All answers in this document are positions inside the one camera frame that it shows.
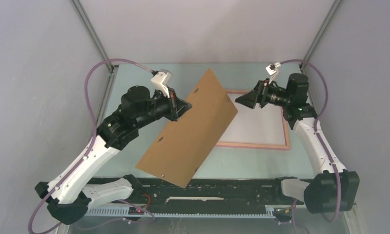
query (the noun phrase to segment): metal frame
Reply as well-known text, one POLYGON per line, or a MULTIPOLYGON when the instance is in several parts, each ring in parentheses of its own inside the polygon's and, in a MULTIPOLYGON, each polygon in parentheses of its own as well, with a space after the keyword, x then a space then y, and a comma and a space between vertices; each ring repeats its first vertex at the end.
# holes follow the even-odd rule
MULTIPOLYGON (((90 38, 92 39, 94 45, 96 46, 96 49, 98 50, 98 52, 100 53, 100 55, 102 57, 102 59, 104 59, 104 60, 108 59, 108 55, 107 55, 100 39, 98 38, 97 33, 95 32, 86 12, 81 4, 81 1, 80 0, 71 0, 71 2, 73 4, 73 7, 76 10, 77 14, 79 15, 80 21, 83 23, 85 29, 87 30, 90 38)), ((309 47, 309 49, 304 57, 304 61, 309 61, 309 59, 311 58, 314 50, 316 49, 318 43, 320 42, 326 29, 328 28, 329 23, 333 19, 334 15, 337 13, 342 2, 343 2, 343 0, 335 0, 334 3, 332 4, 329 12, 327 13, 320 29, 318 30, 313 42, 311 43, 311 45, 310 45, 310 47, 309 47)), ((111 63, 107 63, 106 66, 111 73, 110 73, 110 77, 107 81, 107 84, 104 88, 104 94, 103 94, 103 97, 102 97, 102 100, 100 103, 99 112, 98 112, 98 116, 97 116, 98 123, 100 123, 104 118, 104 114, 106 112, 106 109, 108 106, 108 101, 109 101, 111 91, 113 88, 114 80, 115 80, 115 77, 116 77, 117 71, 118 71, 118 66, 114 67, 113 64, 111 64, 111 63)), ((304 68, 305 68, 305 65, 302 64, 301 70, 303 73, 304 73, 304 68)), ((361 226, 361 224, 362 224, 361 217, 359 215, 359 211, 358 211, 358 208, 356 205, 353 207, 353 209, 351 211, 344 212, 344 217, 345 217, 346 222, 348 224, 350 234, 364 234, 365 233, 365 231, 363 230, 363 228, 361 226)), ((55 230, 54 233, 55 234, 67 234, 68 231, 69 231, 69 225, 61 225, 55 230)))

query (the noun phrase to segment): cardboard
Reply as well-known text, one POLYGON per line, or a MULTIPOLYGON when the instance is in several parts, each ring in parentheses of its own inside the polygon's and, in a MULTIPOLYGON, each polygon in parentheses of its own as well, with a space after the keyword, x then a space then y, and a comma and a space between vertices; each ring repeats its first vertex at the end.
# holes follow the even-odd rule
POLYGON ((136 168, 186 187, 238 110, 209 69, 187 96, 192 104, 177 122, 168 122, 136 168))

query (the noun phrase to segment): gray wall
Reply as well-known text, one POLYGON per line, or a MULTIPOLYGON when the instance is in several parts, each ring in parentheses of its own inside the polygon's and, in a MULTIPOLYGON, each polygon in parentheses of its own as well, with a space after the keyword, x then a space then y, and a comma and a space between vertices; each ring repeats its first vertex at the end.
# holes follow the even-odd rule
MULTIPOLYGON (((356 201, 365 226, 390 234, 390 0, 344 1, 311 62, 328 82, 326 137, 361 179, 356 201)), ((309 75, 320 110, 322 85, 309 75)))
MULTIPOLYGON (((71 3, 0 1, 0 234, 27 233, 39 181, 84 148, 91 121, 83 81, 100 57, 71 3)), ((107 69, 89 87, 97 108, 107 69)), ((45 207, 35 231, 55 224, 45 207)))

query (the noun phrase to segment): cardboard panel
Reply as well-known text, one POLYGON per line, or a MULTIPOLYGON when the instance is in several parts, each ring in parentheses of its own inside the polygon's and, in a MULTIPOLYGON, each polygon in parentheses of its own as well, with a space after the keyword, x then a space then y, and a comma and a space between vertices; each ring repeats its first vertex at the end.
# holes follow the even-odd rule
POLYGON ((136 168, 186 187, 238 113, 209 69, 187 96, 192 104, 177 122, 169 122, 136 168))

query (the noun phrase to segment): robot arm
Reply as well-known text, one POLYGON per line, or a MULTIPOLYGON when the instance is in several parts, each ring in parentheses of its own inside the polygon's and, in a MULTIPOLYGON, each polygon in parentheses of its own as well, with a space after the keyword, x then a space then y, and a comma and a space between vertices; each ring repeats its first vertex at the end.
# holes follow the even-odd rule
POLYGON ((305 202, 311 213, 334 212, 338 200, 337 168, 340 177, 340 211, 351 210, 360 179, 356 172, 348 172, 331 149, 317 122, 314 108, 307 103, 308 77, 291 74, 286 88, 279 87, 271 79, 260 80, 253 90, 238 97, 235 102, 254 109, 258 103, 263 108, 268 103, 281 106, 290 128, 304 145, 314 172, 311 183, 296 178, 281 181, 283 195, 305 202))
POLYGON ((55 219, 72 224, 83 217, 88 209, 119 199, 138 199, 142 195, 143 187, 133 175, 103 185, 87 185, 87 182, 99 168, 139 136, 140 128, 162 117, 177 121, 191 108, 190 103, 179 99, 174 89, 167 87, 170 77, 166 70, 154 75, 152 83, 158 90, 152 97, 144 86, 131 87, 122 96, 117 110, 98 126, 97 138, 89 155, 84 154, 91 142, 58 177, 48 183, 38 183, 35 190, 44 198, 83 159, 47 199, 47 209, 55 219))

